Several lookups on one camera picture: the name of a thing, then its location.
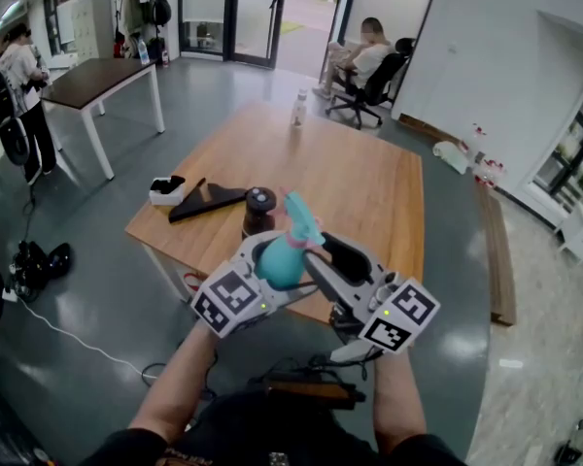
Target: black triangular object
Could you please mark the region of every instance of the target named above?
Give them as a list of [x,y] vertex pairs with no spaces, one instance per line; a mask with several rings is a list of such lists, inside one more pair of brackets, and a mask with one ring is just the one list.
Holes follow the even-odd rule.
[[173,208],[168,215],[168,222],[177,222],[187,217],[198,216],[246,200],[248,190],[244,188],[224,188],[219,184],[207,183],[207,189],[212,198],[209,202],[204,202],[199,190],[204,183],[205,179],[202,179],[184,199],[184,202]]

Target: black office chair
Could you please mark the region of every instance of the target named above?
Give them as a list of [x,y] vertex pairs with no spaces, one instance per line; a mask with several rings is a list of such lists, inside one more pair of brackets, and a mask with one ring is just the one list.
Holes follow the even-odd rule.
[[389,98],[389,91],[391,90],[391,81],[395,74],[408,61],[413,50],[415,40],[413,38],[401,38],[395,43],[395,53],[387,55],[376,72],[371,75],[364,88],[358,88],[354,85],[352,78],[354,71],[349,71],[346,81],[346,94],[334,95],[330,104],[334,106],[337,99],[344,103],[336,107],[329,107],[326,109],[326,115],[329,116],[332,111],[340,111],[342,109],[352,109],[357,115],[357,129],[362,127],[362,120],[360,119],[360,112],[363,111],[371,116],[378,118],[376,127],[382,126],[382,118],[380,115],[374,113],[369,109],[369,106],[377,106],[383,102],[392,102]]

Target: white cable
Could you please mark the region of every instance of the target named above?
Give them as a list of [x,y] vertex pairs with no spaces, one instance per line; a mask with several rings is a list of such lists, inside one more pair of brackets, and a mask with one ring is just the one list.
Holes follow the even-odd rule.
[[92,347],[89,344],[85,344],[82,340],[80,340],[73,333],[69,333],[68,331],[61,330],[60,328],[56,328],[47,319],[45,319],[43,316],[39,316],[32,309],[30,309],[23,300],[21,300],[21,303],[23,304],[23,307],[25,307],[26,310],[30,314],[32,314],[33,316],[35,316],[37,319],[40,319],[41,321],[43,321],[47,326],[50,327],[50,329],[52,329],[54,331],[57,331],[58,333],[62,333],[63,335],[67,335],[68,337],[73,338],[76,342],[78,342],[81,346],[83,346],[86,349],[94,350],[96,352],[100,352],[102,355],[108,357],[111,361],[118,362],[120,364],[124,364],[125,366],[129,366],[130,369],[134,370],[136,373],[138,373],[143,378],[151,378],[152,380],[157,380],[157,377],[143,374],[143,372],[142,371],[139,371],[138,368],[136,368],[136,366],[134,366],[131,362],[127,362],[127,361],[124,361],[122,359],[116,359],[115,357],[113,357],[112,355],[108,355],[106,352],[104,352],[102,349],[99,349],[98,347]]

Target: blue plastic object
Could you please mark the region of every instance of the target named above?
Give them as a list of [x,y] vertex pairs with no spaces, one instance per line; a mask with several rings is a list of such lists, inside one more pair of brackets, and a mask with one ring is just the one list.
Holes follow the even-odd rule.
[[304,273],[304,250],[326,241],[311,211],[297,192],[288,193],[283,204],[286,214],[293,220],[293,227],[263,251],[255,270],[259,278],[268,280],[279,289],[291,288],[300,283]]

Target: green grass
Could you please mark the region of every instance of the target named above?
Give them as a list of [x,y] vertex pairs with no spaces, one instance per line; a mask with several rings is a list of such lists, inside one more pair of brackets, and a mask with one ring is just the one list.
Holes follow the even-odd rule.
[[285,35],[288,33],[291,33],[292,31],[295,31],[296,29],[300,29],[304,27],[302,24],[298,24],[297,22],[289,22],[284,20],[281,23],[281,34]]

